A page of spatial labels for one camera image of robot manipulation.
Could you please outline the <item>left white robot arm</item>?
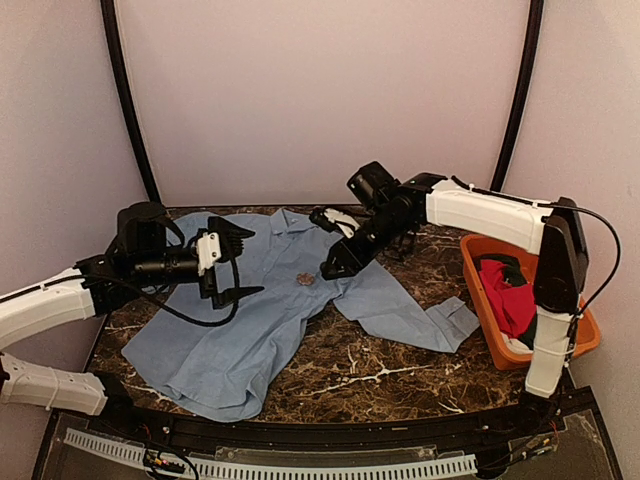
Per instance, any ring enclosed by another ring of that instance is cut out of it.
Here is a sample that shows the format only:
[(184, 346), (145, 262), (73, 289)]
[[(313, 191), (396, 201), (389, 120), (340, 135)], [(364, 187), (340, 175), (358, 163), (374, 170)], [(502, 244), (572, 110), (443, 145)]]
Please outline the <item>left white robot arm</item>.
[[(1, 346), (7, 348), (54, 327), (106, 316), (143, 298), (189, 324), (228, 324), (242, 298), (261, 292), (241, 286), (237, 264), (251, 230), (220, 216), (186, 237), (166, 208), (135, 203), (117, 214), (117, 231), (107, 250), (40, 283), (1, 298)], [(228, 314), (215, 321), (193, 318), (160, 302), (152, 287), (195, 284), (213, 309)]]

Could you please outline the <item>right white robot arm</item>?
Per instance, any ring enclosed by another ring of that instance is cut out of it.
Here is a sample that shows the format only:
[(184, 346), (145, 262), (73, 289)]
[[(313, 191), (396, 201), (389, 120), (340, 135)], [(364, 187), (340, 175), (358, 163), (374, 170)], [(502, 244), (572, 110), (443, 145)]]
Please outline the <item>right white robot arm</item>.
[(467, 231), (464, 276), (494, 363), (529, 365), (525, 389), (532, 395), (511, 410), (510, 424), (521, 434), (534, 432), (549, 416), (544, 398), (555, 393), (570, 359), (591, 347), (579, 338), (593, 301), (582, 296), (589, 267), (585, 209), (566, 197), (529, 200), (433, 173), (400, 182), (377, 161), (347, 186), (368, 217), (358, 222), (333, 208), (313, 210), (313, 223), (343, 235), (322, 263), (322, 277), (354, 277), (389, 247), (407, 255), (402, 244), (423, 226)]

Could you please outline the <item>light blue shirt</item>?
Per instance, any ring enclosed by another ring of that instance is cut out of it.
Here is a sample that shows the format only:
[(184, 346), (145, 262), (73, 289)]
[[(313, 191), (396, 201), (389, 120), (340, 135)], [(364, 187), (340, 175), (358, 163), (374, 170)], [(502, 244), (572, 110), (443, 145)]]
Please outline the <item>light blue shirt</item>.
[[(422, 308), (379, 263), (334, 281), (320, 265), (338, 235), (288, 210), (236, 214), (232, 222), (255, 236), (238, 259), (240, 283), (263, 286), (244, 298), (226, 325), (200, 327), (159, 311), (123, 348), (123, 356), (152, 388), (180, 407), (218, 422), (258, 415), (268, 387), (299, 348), (308, 320), (328, 303), (369, 335), (440, 353), (453, 353), (479, 325), (458, 298)], [(296, 276), (315, 276), (310, 286)], [(178, 286), (167, 305), (215, 321), (216, 311), (194, 284)]]

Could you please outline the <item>round iridescent brooch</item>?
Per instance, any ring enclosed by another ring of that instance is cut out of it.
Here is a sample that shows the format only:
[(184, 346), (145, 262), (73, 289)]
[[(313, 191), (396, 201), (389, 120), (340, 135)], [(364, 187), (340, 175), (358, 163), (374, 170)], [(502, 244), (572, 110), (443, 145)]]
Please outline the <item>round iridescent brooch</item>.
[(315, 276), (313, 274), (303, 272), (296, 276), (296, 281), (303, 286), (313, 285), (315, 282)]

